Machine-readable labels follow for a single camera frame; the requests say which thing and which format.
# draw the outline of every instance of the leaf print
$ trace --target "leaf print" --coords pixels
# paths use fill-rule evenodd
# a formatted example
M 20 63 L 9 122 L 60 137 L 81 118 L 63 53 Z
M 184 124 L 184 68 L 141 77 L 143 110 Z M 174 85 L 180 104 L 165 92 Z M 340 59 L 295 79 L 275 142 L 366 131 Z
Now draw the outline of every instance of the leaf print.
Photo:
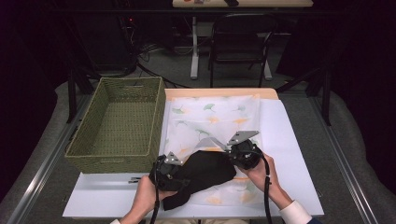
M 204 110 L 211 110 L 211 111 L 213 111 L 213 112 L 215 112 L 213 109 L 212 109 L 212 107 L 214 106 L 214 104 L 208 104 L 208 105 L 206 105 L 205 107 L 204 107 Z
M 209 120 L 209 122 L 210 122 L 210 123 L 216 123 L 216 122 L 219 122 L 219 119 L 218 119 L 218 118 L 216 118 L 216 117 L 210 117 L 210 118 L 208 118 L 208 120 Z
M 235 119 L 233 122 L 240 125 L 241 123 L 245 123 L 246 121 L 248 121 L 248 119 Z
M 201 129 L 197 129 L 197 130 L 195 130 L 195 131 L 197 131 L 197 132 L 199 133 L 199 134 L 198 134 L 198 140 L 199 140 L 199 141 L 201 141 L 201 134 L 202 134 L 202 133 L 206 134 L 207 136 L 210 135 L 209 133 L 207 133 L 207 132 L 205 132 L 204 130 L 201 130 Z
M 176 120 L 176 126 L 179 124 L 184 124 L 184 125 L 188 126 L 184 120 Z
M 244 105 L 239 105 L 238 108 L 235 109 L 235 110 L 239 110 L 239 111 L 243 112 L 243 111 L 245 111 L 246 109 L 247 109 L 247 108 L 246 108 Z
M 215 196 L 210 196 L 210 197 L 206 198 L 206 201 L 209 203 L 213 203 L 213 204 L 222 204 L 221 199 L 217 198 Z
M 172 108 L 172 112 L 174 112 L 175 114 L 184 114 L 184 111 L 181 110 L 181 107 L 180 108 Z
M 186 147 L 186 148 L 182 148 L 181 150 L 180 150 L 180 153 L 188 153 L 189 152 L 189 149 Z
M 221 96 L 222 101 L 229 101 L 232 96 Z
M 253 182 L 251 182 L 251 181 L 247 182 L 247 190 L 250 191 L 250 192 L 253 192 L 253 191 L 256 190 L 255 185 L 253 184 Z
M 255 193 L 248 191 L 248 192 L 245 192 L 244 194 L 242 194 L 241 197 L 239 198 L 239 200 L 242 203 L 248 203 L 250 201 L 253 201 L 255 197 L 256 197 Z

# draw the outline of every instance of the white surface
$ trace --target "white surface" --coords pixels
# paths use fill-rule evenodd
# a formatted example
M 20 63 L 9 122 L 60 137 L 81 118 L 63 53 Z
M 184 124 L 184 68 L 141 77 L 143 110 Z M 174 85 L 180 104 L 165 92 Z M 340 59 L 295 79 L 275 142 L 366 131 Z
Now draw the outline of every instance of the white surface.
M 197 22 L 196 18 L 192 17 L 192 62 L 191 62 L 191 79 L 198 78 L 198 61 L 199 61 L 199 52 L 198 52 L 198 37 L 197 37 Z
M 267 81 L 272 80 L 272 74 L 271 74 L 270 65 L 268 64 L 268 61 L 265 61 L 264 76 L 265 76 L 265 80 L 267 80 Z
M 163 123 L 166 124 L 169 104 L 165 106 Z M 298 200 L 312 216 L 322 216 L 323 209 L 306 168 L 285 107 L 279 100 L 262 100 L 262 150 L 274 157 L 282 187 L 292 199 Z M 160 154 L 163 152 L 162 139 Z M 123 217 L 130 209 L 137 184 L 128 184 L 131 177 L 142 174 L 84 175 L 78 182 L 64 209 L 64 217 Z M 271 215 L 279 216 L 270 203 Z M 264 204 L 249 206 L 215 206 L 186 203 L 170 211 L 160 209 L 158 218 L 255 218 L 265 217 Z

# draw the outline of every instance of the woven basket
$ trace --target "woven basket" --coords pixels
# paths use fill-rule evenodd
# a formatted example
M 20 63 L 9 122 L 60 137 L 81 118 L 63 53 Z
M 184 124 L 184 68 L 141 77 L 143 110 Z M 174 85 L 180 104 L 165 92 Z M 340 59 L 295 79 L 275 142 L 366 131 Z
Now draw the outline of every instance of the woven basket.
M 160 77 L 103 77 L 65 157 L 85 174 L 149 172 L 164 108 Z

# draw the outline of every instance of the black cloth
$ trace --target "black cloth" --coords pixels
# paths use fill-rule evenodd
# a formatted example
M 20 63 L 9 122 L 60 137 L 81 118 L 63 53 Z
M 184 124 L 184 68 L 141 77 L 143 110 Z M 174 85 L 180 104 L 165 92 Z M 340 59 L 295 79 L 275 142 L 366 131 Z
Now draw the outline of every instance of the black cloth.
M 163 200 L 163 209 L 170 210 L 186 203 L 190 196 L 232 180 L 236 175 L 234 166 L 221 152 L 197 151 L 193 153 L 175 175 L 177 179 L 190 179 L 190 184 L 177 194 Z

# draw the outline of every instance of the table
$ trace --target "table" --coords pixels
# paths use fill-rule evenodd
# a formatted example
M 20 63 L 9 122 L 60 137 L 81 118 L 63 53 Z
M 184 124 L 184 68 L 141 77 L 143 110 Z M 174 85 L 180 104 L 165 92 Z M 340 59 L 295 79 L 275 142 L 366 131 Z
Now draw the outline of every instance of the table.
M 169 101 L 178 96 L 247 95 L 259 93 L 262 98 L 261 129 L 262 149 L 276 160 L 279 181 L 290 197 L 298 200 L 312 216 L 324 215 L 315 187 L 306 168 L 288 115 L 282 102 L 272 89 L 183 89 L 166 90 L 167 103 L 163 120 L 169 114 Z M 163 151 L 162 138 L 160 154 Z M 136 184 L 129 184 L 131 177 L 144 174 L 80 174 L 70 196 L 64 217 L 106 218 L 123 217 L 130 209 Z M 279 216 L 274 203 L 270 202 L 271 214 Z M 179 208 L 164 212 L 160 208 L 158 218 L 260 218 L 265 217 L 264 204 L 244 206 L 214 206 L 186 203 Z
M 311 0 L 239 0 L 238 7 L 312 7 Z M 203 3 L 195 3 L 194 0 L 173 0 L 173 7 L 228 7 L 224 0 L 204 0 Z M 192 62 L 191 79 L 198 78 L 199 52 L 197 47 L 197 21 L 192 17 Z M 266 80 L 272 80 L 268 62 L 264 66 Z

